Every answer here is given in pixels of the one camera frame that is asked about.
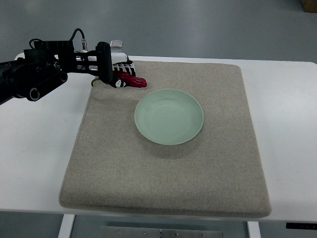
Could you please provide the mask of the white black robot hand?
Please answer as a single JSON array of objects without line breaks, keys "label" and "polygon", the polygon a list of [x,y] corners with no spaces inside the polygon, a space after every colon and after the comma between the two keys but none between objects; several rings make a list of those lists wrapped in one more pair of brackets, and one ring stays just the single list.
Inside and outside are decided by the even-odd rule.
[{"label": "white black robot hand", "polygon": [[122,53],[114,54],[112,71],[124,71],[136,76],[136,70],[133,61],[131,61],[127,55],[123,55]]}]

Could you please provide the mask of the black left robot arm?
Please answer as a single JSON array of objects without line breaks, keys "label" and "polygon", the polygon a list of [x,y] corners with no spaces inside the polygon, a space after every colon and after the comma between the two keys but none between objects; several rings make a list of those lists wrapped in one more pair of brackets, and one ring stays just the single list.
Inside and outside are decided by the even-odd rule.
[{"label": "black left robot arm", "polygon": [[105,84],[114,84],[110,45],[99,42],[87,50],[82,38],[83,52],[76,52],[73,34],[67,41],[32,39],[24,58],[0,64],[0,102],[13,98],[37,101],[68,80],[68,73],[86,73],[97,76]]}]

